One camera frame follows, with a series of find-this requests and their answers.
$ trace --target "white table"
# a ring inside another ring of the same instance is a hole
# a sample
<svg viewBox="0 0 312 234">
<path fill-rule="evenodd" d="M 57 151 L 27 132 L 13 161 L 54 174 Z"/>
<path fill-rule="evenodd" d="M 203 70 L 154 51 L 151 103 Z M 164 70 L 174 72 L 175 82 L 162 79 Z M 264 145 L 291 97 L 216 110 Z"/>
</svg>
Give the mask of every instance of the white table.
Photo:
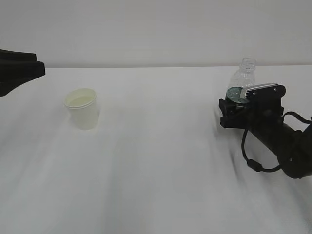
<svg viewBox="0 0 312 234">
<path fill-rule="evenodd" d="M 219 126 L 236 69 L 46 69 L 0 98 L 0 233 L 311 233 L 312 177 L 252 171 L 242 131 Z M 257 67 L 256 79 L 284 84 L 285 110 L 311 116 L 312 66 Z M 79 87 L 97 91 L 94 130 L 62 105 Z M 250 157 L 277 164 L 247 138 Z"/>
</svg>

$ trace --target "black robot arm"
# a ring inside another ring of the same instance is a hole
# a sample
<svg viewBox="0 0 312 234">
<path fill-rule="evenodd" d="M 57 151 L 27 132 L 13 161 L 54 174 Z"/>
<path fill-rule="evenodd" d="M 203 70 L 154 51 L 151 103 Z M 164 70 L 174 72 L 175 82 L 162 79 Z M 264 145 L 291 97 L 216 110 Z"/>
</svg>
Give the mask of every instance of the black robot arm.
<svg viewBox="0 0 312 234">
<path fill-rule="evenodd" d="M 0 97 L 44 75 L 44 64 L 35 54 L 0 50 Z"/>
<path fill-rule="evenodd" d="M 242 154 L 247 165 L 257 172 L 275 172 L 282 169 L 291 178 L 312 175 L 312 121 L 302 118 L 295 112 L 283 115 L 281 98 L 286 89 L 282 85 L 270 84 L 246 91 L 248 103 L 235 103 L 220 99 L 219 107 L 223 116 L 220 124 L 224 128 L 244 129 Z M 291 115 L 303 123 L 309 124 L 304 132 L 293 130 L 284 123 L 284 116 Z M 279 162 L 274 168 L 266 169 L 245 152 L 245 138 L 250 131 L 276 156 Z"/>
</svg>

